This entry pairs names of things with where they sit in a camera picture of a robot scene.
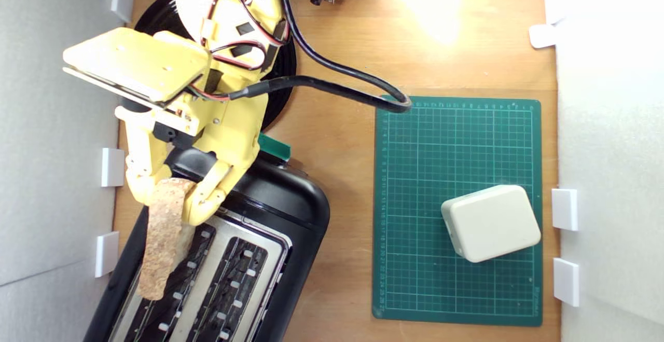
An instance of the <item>black cable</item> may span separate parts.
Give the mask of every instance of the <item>black cable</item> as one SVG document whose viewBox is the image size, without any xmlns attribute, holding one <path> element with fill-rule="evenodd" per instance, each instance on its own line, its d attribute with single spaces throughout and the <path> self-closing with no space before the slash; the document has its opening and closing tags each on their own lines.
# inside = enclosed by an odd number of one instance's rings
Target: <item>black cable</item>
<svg viewBox="0 0 664 342">
<path fill-rule="evenodd" d="M 348 88 L 343 85 L 331 83 L 329 81 L 317 79 L 311 76 L 302 75 L 282 76 L 276 77 L 275 79 L 261 81 L 256 84 L 249 85 L 240 91 L 228 94 L 228 98 L 230 100 L 244 97 L 251 98 L 271 91 L 277 91 L 279 89 L 290 87 L 312 87 L 327 93 L 338 95 L 343 98 L 352 99 L 353 101 L 357 101 L 359 103 L 364 103 L 365 105 L 374 106 L 380 110 L 387 110 L 396 113 L 402 113 L 410 109 L 410 98 L 408 98 L 408 96 L 405 94 L 402 94 L 402 96 L 406 98 L 406 103 L 388 101 L 384 98 Z"/>
<path fill-rule="evenodd" d="M 307 41 L 304 39 L 304 36 L 300 32 L 299 28 L 297 27 L 297 22 L 295 20 L 293 10 L 290 5 L 290 1 L 282 0 L 282 6 L 284 6 L 286 21 L 288 21 L 293 38 L 301 46 L 304 52 L 308 56 L 310 56 L 311 59 L 316 61 L 318 64 L 330 68 L 330 70 L 343 73 L 344 75 L 348 75 L 351 77 L 355 77 L 356 79 L 360 79 L 376 87 L 379 87 L 380 89 L 391 95 L 393 98 L 395 98 L 396 102 L 388 101 L 384 98 L 377 97 L 372 94 L 365 93 L 363 91 L 356 91 L 355 89 L 344 87 L 339 84 L 329 83 L 323 80 L 315 79 L 313 77 L 302 76 L 299 79 L 293 79 L 292 81 L 301 82 L 301 83 L 306 81 L 307 86 L 315 87 L 323 91 L 327 91 L 328 93 L 337 94 L 342 97 L 353 99 L 358 102 L 367 103 L 372 106 L 376 107 L 380 106 L 379 108 L 383 108 L 384 110 L 392 112 L 400 113 L 410 110 L 410 107 L 412 106 L 410 98 L 408 98 L 407 95 L 403 94 L 397 87 L 394 87 L 394 85 L 391 85 L 387 81 L 384 81 L 379 77 L 375 77 L 374 75 L 370 75 L 368 73 L 328 60 L 324 56 L 318 54 L 311 46 L 309 46 Z"/>
<path fill-rule="evenodd" d="M 383 91 L 387 92 L 390 96 L 395 98 L 396 102 L 389 101 L 382 97 L 368 94 L 363 91 L 358 91 L 339 84 L 331 83 L 329 81 L 320 80 L 315 77 L 301 75 L 277 77 L 275 79 L 261 81 L 256 84 L 249 85 L 240 91 L 229 93 L 229 99 L 232 100 L 243 97 L 250 98 L 260 94 L 277 91 L 279 89 L 296 86 L 307 86 L 325 91 L 327 93 L 335 94 L 343 98 L 352 99 L 353 101 L 365 103 L 367 105 L 374 106 L 375 108 L 380 108 L 381 110 L 392 111 L 395 113 L 402 113 L 410 110 L 412 106 L 410 98 L 406 94 L 403 94 L 397 87 L 394 87 L 394 85 L 391 85 L 387 81 L 384 81 L 379 77 L 375 77 L 374 75 L 370 75 L 368 73 L 361 72 L 354 68 L 328 60 L 327 58 L 318 54 L 311 46 L 309 46 L 309 44 L 307 44 L 302 33 L 299 31 L 289 0 L 282 0 L 282 6 L 284 8 L 286 21 L 288 22 L 288 25 L 291 29 L 291 34 L 311 59 L 327 68 L 330 68 L 330 70 L 355 77 L 356 79 L 360 79 L 376 87 L 379 87 Z"/>
</svg>

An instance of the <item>red wire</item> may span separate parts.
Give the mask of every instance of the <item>red wire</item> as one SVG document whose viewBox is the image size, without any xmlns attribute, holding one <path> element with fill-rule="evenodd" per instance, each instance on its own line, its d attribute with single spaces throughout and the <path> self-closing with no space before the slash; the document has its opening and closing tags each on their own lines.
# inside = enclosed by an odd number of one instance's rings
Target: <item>red wire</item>
<svg viewBox="0 0 664 342">
<path fill-rule="evenodd" d="M 219 102 L 230 101 L 230 98 L 228 96 L 217 96 L 214 94 L 209 94 L 195 87 L 194 85 L 189 85 L 189 87 L 191 89 L 194 89 L 198 94 L 204 96 L 207 99 L 211 99 L 212 101 L 219 101 Z"/>
<path fill-rule="evenodd" d="M 213 0 L 212 3 L 210 4 L 210 9 L 209 9 L 208 15 L 207 15 L 208 20 L 212 19 L 212 16 L 214 14 L 214 9 L 216 8 L 216 4 L 217 4 L 218 1 L 219 0 Z M 271 42 L 272 44 L 274 44 L 275 46 L 284 46 L 285 41 L 288 39 L 288 37 L 290 35 L 290 28 L 289 28 L 288 23 L 285 24 L 283 39 L 277 39 L 276 37 L 274 37 L 274 35 L 270 34 L 267 30 L 265 30 L 265 28 L 263 28 L 260 25 L 258 20 L 256 20 L 256 18 L 254 18 L 254 15 L 251 13 L 251 11 L 249 11 L 249 8 L 247 7 L 247 4 L 245 3 L 245 1 L 244 0 L 239 0 L 239 1 L 242 4 L 242 6 L 244 6 L 244 10 L 246 11 L 249 18 L 251 18 L 251 21 L 254 23 L 254 27 L 258 28 L 258 30 L 263 34 L 263 36 L 265 36 L 265 38 L 267 38 L 268 41 Z M 244 63 L 244 62 L 239 61 L 239 60 L 214 55 L 214 53 L 216 51 L 221 51 L 223 49 L 228 49 L 228 47 L 241 46 L 241 45 L 249 45 L 249 46 L 252 46 L 252 47 L 258 47 L 258 49 L 261 52 L 263 52 L 263 60 L 261 61 L 261 63 L 258 64 L 258 65 L 249 65 L 249 64 Z M 203 47 L 207 46 L 207 39 L 205 37 L 202 37 L 202 35 L 201 35 L 201 46 L 203 46 Z M 228 63 L 228 64 L 234 65 L 236 67 L 245 68 L 246 70 L 249 70 L 249 71 L 255 71 L 255 70 L 258 70 L 259 68 L 261 68 L 263 66 L 263 64 L 265 63 L 265 60 L 267 58 L 267 51 L 265 50 L 265 47 L 263 46 L 263 44 L 261 44 L 257 41 L 254 41 L 254 40 L 240 40 L 240 41 L 237 41 L 237 42 L 230 42 L 229 44 L 226 44 L 225 46 L 214 48 L 213 50 L 211 50 L 211 53 L 213 54 L 213 59 L 216 60 L 216 61 L 221 61 L 223 63 Z"/>
</svg>

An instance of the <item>cutting mat grid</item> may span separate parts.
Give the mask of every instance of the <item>cutting mat grid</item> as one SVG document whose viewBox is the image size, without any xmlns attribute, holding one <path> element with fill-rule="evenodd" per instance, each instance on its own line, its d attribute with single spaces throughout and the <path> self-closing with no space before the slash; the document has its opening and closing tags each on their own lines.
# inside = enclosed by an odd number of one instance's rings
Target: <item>cutting mat grid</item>
<svg viewBox="0 0 664 342">
<path fill-rule="evenodd" d="M 377 114 L 374 314 L 379 318 L 541 324 L 541 243 L 472 264 L 453 249 L 443 201 L 523 186 L 541 226 L 539 103 L 413 98 Z"/>
</svg>

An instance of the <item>white box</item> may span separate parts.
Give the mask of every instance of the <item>white box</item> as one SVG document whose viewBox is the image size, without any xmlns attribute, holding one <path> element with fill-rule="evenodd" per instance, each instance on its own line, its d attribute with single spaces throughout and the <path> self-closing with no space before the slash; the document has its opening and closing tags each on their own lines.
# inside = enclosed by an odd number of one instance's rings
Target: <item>white box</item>
<svg viewBox="0 0 664 342">
<path fill-rule="evenodd" d="M 531 247 L 542 237 L 526 190 L 517 185 L 448 200 L 441 212 L 457 254 L 474 263 Z"/>
</svg>

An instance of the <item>gray wall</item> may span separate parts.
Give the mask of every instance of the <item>gray wall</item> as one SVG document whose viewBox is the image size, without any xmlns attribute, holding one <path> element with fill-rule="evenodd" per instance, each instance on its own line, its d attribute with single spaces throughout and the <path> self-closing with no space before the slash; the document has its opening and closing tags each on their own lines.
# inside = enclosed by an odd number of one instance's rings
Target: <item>gray wall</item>
<svg viewBox="0 0 664 342">
<path fill-rule="evenodd" d="M 0 0 L 0 340 L 81 340 L 107 284 L 95 238 L 113 94 L 62 72 L 64 48 L 119 25 L 110 0 Z"/>
<path fill-rule="evenodd" d="M 664 0 L 571 0 L 557 25 L 560 187 L 578 190 L 563 342 L 664 340 Z"/>
</svg>

